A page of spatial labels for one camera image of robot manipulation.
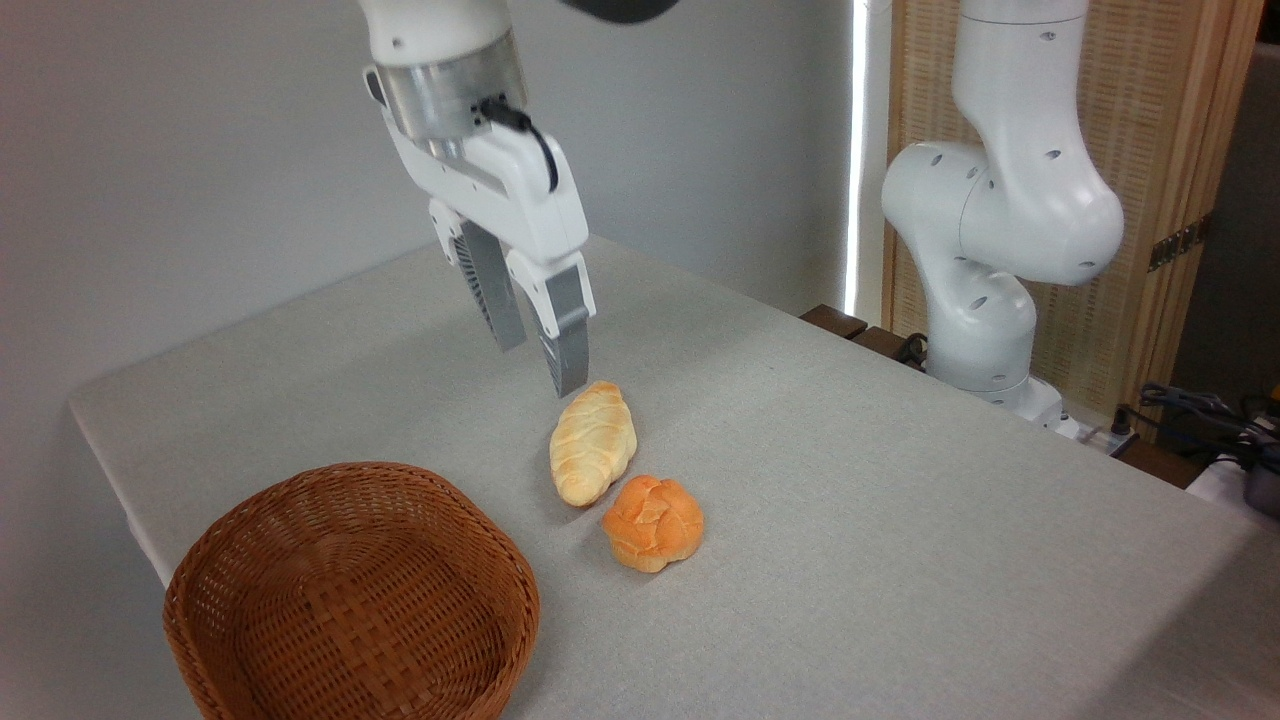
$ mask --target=brown woven basket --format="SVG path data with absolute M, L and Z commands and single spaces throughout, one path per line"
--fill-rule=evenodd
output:
M 529 664 L 529 562 L 444 478 L 308 470 L 224 515 L 165 598 L 205 717 L 497 717 Z

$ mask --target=black cable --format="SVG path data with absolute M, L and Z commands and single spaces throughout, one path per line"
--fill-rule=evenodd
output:
M 1212 438 L 1213 442 L 1220 442 L 1222 445 L 1235 445 L 1239 439 L 1240 439 L 1239 436 L 1220 436 Z M 1178 455 L 1180 455 L 1181 457 L 1196 457 L 1197 455 L 1206 455 L 1210 452 L 1217 452 L 1217 451 L 1210 450 L 1207 447 L 1190 447 L 1187 450 L 1179 450 Z
M 902 347 L 897 350 L 897 355 L 893 360 L 899 363 L 915 363 L 916 365 L 924 366 L 925 346 L 929 342 L 929 336 L 924 333 L 911 333 L 906 336 L 902 342 Z
M 1204 438 L 1201 438 L 1201 437 L 1189 436 L 1189 434 L 1187 434 L 1187 433 L 1184 433 L 1184 432 L 1181 432 L 1181 430 L 1179 430 L 1176 428 L 1172 428 L 1172 427 L 1170 427 L 1170 425 L 1167 425 L 1165 423 L 1161 423 L 1160 420 L 1153 420 L 1151 418 L 1147 418 L 1146 415 L 1142 415 L 1142 414 L 1137 413 L 1133 407 L 1128 407 L 1128 406 L 1121 406 L 1121 407 L 1126 407 L 1128 409 L 1128 414 L 1129 414 L 1130 419 L 1142 420 L 1143 423 L 1146 423 L 1146 424 L 1148 424 L 1148 425 L 1151 425 L 1151 427 L 1153 427 L 1153 428 L 1156 428 L 1156 429 L 1158 429 L 1161 432 L 1169 433 L 1170 436 L 1172 436 L 1172 437 L 1175 437 L 1175 438 L 1178 438 L 1178 439 L 1180 439 L 1183 442 L 1188 442 L 1188 443 L 1192 443 L 1192 445 L 1198 445 L 1198 446 L 1208 448 L 1211 451 L 1216 451 L 1219 455 L 1228 455 L 1228 456 L 1235 457 L 1235 459 L 1238 459 L 1238 460 L 1242 461 L 1242 464 L 1240 464 L 1242 468 L 1244 466 L 1244 462 L 1248 462 L 1251 465 L 1261 465 L 1261 466 L 1266 468 L 1267 470 L 1271 470 L 1272 473 L 1280 473 L 1280 455 L 1277 455 L 1275 451 L 1267 451 L 1267 450 L 1260 451 L 1260 450 L 1257 450 L 1257 447 L 1252 442 L 1239 442 L 1239 443 L 1235 443 L 1235 445 L 1222 445 L 1222 443 L 1208 441 L 1208 439 L 1204 439 Z
M 1280 434 L 1276 430 L 1236 415 L 1222 402 L 1222 398 L 1208 392 L 1187 392 L 1172 386 L 1147 383 L 1142 386 L 1140 397 L 1144 407 L 1157 405 L 1171 407 L 1184 414 L 1189 413 L 1210 425 L 1230 430 L 1235 434 L 1254 432 L 1280 441 Z
M 497 99 L 485 97 L 477 106 L 472 106 L 472 110 L 479 110 L 481 115 L 499 126 L 532 135 L 534 140 L 538 141 L 538 146 L 543 149 L 543 158 L 547 160 L 547 176 L 552 181 L 549 192 L 556 192 L 556 188 L 559 187 L 559 168 L 556 167 L 556 155 L 552 152 L 543 133 L 538 132 L 538 128 L 534 127 L 534 119 L 527 113 L 507 105 L 507 99 L 502 95 Z

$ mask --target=white wall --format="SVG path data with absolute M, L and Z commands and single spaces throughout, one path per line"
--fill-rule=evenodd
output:
M 838 301 L 845 3 L 685 0 L 632 31 L 515 10 L 596 232 L 787 310 Z M 366 53 L 351 0 L 0 14 L 0 719 L 196 716 L 65 398 L 429 241 Z

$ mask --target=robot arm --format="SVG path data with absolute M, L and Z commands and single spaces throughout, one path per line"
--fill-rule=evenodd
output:
M 1030 378 L 1036 306 L 1014 275 L 1083 284 L 1124 233 L 1075 110 L 1087 10 L 964 0 L 952 94 L 984 147 L 913 145 L 882 193 L 924 281 L 928 373 L 1046 427 L 1062 419 L 1061 397 Z
M 410 177 L 431 196 L 445 258 L 503 350 L 525 341 L 511 281 L 525 291 L 563 397 L 588 375 L 595 300 L 581 254 L 586 218 L 564 152 L 521 111 L 525 83 L 506 0 L 358 1 L 375 63 L 365 76 L 370 95 Z M 676 3 L 566 1 L 618 23 Z

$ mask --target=bread roll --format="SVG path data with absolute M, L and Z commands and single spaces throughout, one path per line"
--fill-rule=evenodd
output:
M 613 557 L 641 573 L 684 560 L 703 543 L 703 510 L 676 480 L 637 475 L 604 514 Z
M 552 433 L 552 479 L 561 498 L 590 505 L 622 477 L 636 454 L 636 429 L 622 391 L 598 382 L 561 414 Z

